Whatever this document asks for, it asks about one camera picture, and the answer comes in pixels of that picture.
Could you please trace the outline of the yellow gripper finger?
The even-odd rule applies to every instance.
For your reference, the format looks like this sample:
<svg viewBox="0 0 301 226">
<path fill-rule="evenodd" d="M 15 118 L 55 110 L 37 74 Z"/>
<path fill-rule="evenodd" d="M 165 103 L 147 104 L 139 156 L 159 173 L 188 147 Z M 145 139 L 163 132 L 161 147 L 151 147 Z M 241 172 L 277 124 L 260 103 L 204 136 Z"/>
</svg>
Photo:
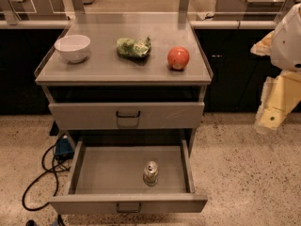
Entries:
<svg viewBox="0 0 301 226">
<path fill-rule="evenodd" d="M 262 38 L 260 41 L 258 41 L 251 47 L 250 52 L 254 55 L 261 57 L 269 56 L 271 54 L 271 44 L 273 35 L 273 31 L 268 33 L 264 38 Z"/>
<path fill-rule="evenodd" d="M 276 131 L 300 102 L 301 73 L 282 71 L 276 78 L 267 77 L 263 83 L 255 130 L 260 134 Z"/>
</svg>

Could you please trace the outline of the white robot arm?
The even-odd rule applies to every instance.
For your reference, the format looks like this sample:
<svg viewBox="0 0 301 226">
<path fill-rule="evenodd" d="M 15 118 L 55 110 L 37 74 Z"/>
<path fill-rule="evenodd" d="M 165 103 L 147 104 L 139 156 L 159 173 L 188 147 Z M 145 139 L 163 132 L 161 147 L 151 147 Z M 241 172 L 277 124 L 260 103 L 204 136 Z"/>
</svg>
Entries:
<svg viewBox="0 0 301 226">
<path fill-rule="evenodd" d="M 301 4 L 294 5 L 277 27 L 250 52 L 269 56 L 281 73 L 263 83 L 254 127 L 260 134 L 276 131 L 301 102 Z"/>
</svg>

